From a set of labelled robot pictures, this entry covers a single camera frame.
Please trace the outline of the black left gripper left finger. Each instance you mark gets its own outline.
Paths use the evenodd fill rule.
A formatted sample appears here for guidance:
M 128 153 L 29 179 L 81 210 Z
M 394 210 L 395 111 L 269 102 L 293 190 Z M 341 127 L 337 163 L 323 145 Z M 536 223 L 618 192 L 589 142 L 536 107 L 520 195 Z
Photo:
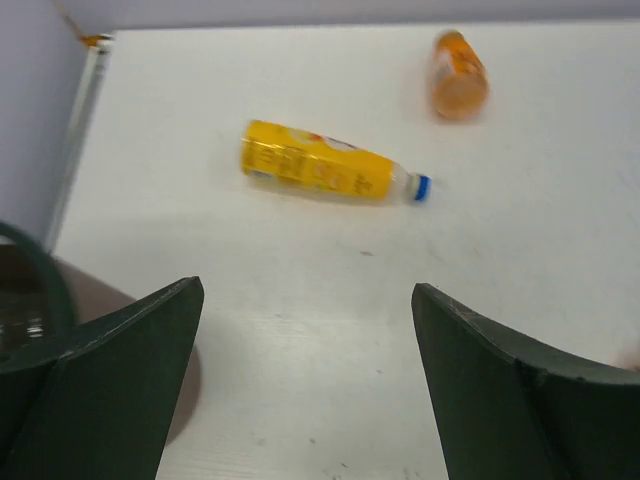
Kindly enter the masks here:
M 155 478 L 203 303 L 183 278 L 2 355 L 2 478 Z

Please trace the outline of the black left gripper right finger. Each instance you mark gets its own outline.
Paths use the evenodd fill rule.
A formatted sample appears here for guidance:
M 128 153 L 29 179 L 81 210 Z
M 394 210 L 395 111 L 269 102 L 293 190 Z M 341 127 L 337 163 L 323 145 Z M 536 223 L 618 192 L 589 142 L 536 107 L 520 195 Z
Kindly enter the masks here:
M 411 307 L 449 478 L 638 478 L 638 372 L 551 347 L 429 284 Z

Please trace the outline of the yellow label bottle blue cap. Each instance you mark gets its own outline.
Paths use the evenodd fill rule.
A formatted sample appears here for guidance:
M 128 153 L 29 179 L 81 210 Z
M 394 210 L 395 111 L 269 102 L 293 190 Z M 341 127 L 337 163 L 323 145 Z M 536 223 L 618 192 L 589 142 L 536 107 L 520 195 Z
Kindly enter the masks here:
M 423 203 L 431 178 L 332 137 L 253 120 L 245 130 L 241 170 L 261 187 L 338 202 Z

